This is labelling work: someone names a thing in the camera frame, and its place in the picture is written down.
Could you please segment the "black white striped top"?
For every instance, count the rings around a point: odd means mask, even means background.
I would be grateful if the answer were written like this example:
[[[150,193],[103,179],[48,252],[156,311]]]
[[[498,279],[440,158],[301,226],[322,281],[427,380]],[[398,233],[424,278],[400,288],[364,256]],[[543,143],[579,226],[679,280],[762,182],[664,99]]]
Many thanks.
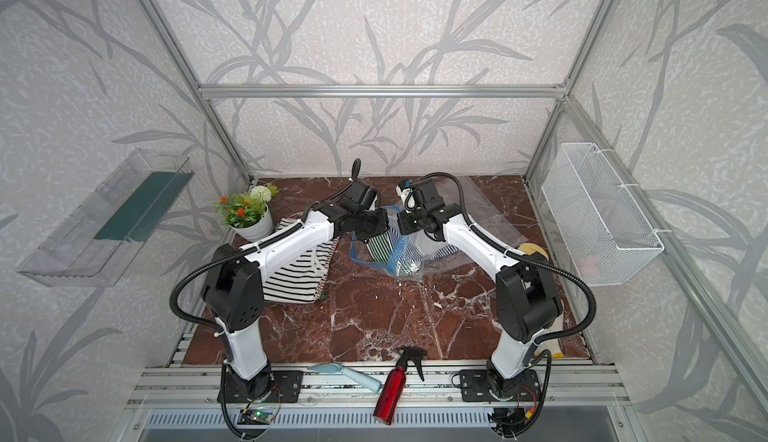
[[[323,294],[338,242],[338,239],[334,239],[319,244],[276,270],[262,283],[265,300],[282,304],[311,304],[318,301]]]

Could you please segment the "blue white striped top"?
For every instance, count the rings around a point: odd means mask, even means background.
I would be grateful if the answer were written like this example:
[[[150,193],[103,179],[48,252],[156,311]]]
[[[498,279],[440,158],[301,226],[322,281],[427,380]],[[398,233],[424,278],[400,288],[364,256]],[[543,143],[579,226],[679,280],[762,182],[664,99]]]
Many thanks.
[[[368,268],[405,277],[421,271],[428,263],[458,252],[457,247],[434,240],[423,230],[404,235],[394,223],[368,242],[354,239],[349,258]]]

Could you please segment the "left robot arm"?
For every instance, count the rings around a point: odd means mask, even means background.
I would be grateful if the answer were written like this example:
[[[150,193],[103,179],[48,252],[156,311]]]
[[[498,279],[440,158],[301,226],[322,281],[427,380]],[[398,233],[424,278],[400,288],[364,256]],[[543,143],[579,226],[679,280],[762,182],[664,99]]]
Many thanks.
[[[217,249],[216,265],[207,271],[201,297],[223,339],[225,385],[251,400],[265,397],[275,385],[259,326],[266,307],[264,281],[320,244],[348,233],[370,239],[388,226],[379,190],[356,179],[334,196],[308,206],[286,228],[240,249],[229,244]]]

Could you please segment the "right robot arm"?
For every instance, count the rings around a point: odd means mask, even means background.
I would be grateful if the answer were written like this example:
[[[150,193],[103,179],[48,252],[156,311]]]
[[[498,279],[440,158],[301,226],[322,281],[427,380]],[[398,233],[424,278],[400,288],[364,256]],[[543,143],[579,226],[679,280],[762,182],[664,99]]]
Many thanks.
[[[487,392],[510,400],[523,388],[532,389],[534,355],[563,307],[556,283],[546,270],[548,259],[526,254],[488,233],[468,214],[464,193],[448,204],[435,183],[404,179],[397,186],[403,209],[398,226],[407,235],[421,233],[457,247],[481,267],[495,284],[496,319],[502,332],[486,369]]]

